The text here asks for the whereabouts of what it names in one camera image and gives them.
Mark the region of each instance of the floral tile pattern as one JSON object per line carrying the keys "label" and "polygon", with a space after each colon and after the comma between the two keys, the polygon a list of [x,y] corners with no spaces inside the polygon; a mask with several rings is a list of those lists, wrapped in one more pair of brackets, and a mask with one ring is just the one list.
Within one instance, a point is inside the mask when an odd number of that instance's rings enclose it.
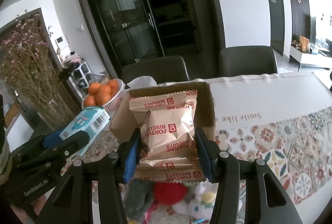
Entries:
{"label": "floral tile pattern", "polygon": [[[264,159],[295,205],[316,193],[332,177],[332,107],[251,128],[217,130],[215,141],[221,150],[230,152],[237,159]],[[116,151],[117,147],[117,139],[107,127],[81,159],[84,162],[96,161]],[[67,160],[62,173],[76,158],[73,155]],[[123,198],[127,187],[121,185],[121,189]],[[239,224],[244,223],[245,199],[245,183],[241,182]],[[93,183],[93,200],[98,202],[97,182]],[[152,223],[192,222],[188,216],[174,214],[166,207],[158,207],[151,216],[149,224]]]}

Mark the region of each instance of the bowl of oranges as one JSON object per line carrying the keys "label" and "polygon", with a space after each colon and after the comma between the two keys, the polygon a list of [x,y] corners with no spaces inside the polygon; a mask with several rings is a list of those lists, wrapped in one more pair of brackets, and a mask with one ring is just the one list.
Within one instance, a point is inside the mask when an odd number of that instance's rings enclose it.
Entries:
{"label": "bowl of oranges", "polygon": [[88,88],[89,94],[82,102],[82,109],[88,106],[102,106],[107,113],[114,114],[121,104],[121,92],[124,88],[125,84],[120,79],[112,79],[105,84],[91,83]]}

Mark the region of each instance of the fruit basket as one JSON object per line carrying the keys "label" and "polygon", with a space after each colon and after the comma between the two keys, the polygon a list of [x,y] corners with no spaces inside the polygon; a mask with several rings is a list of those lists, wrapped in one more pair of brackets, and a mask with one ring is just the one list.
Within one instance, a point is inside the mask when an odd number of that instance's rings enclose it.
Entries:
{"label": "fruit basket", "polygon": [[[117,109],[119,109],[120,104],[122,102],[122,92],[123,92],[123,90],[125,88],[125,83],[122,80],[120,80],[120,79],[115,79],[115,80],[117,80],[117,83],[119,84],[119,90],[118,90],[118,92],[107,103],[105,103],[104,105],[102,105],[104,107],[104,109],[107,111],[107,113],[110,116],[113,116],[114,112],[116,112]],[[83,103],[84,103],[84,100],[87,97],[85,97],[83,99],[83,101],[82,101],[82,109],[84,109]]]}

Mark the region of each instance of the door handle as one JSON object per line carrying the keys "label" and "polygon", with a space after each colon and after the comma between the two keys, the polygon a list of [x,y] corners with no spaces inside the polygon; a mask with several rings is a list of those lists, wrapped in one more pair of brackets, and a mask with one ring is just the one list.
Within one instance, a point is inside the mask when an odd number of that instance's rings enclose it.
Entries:
{"label": "door handle", "polygon": [[148,17],[148,21],[149,21],[150,26],[152,27],[153,30],[155,30],[155,29],[154,29],[153,22],[152,22],[151,14],[148,13],[147,15],[149,16],[149,17]]}

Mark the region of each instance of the screw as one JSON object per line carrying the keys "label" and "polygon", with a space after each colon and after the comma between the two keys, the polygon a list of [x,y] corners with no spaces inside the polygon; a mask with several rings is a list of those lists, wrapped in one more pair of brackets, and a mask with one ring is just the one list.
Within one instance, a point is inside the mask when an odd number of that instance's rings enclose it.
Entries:
{"label": "screw", "polygon": [[261,166],[265,165],[265,161],[263,159],[256,159],[256,162],[258,165],[261,165]]}
{"label": "screw", "polygon": [[119,154],[117,152],[110,152],[108,156],[110,159],[116,159]]}
{"label": "screw", "polygon": [[219,153],[219,155],[222,157],[222,158],[228,158],[229,154],[226,152],[226,151],[221,151]]}
{"label": "screw", "polygon": [[73,162],[73,165],[74,165],[75,167],[81,166],[81,164],[82,164],[82,161],[81,161],[80,159],[76,159],[76,160]]}

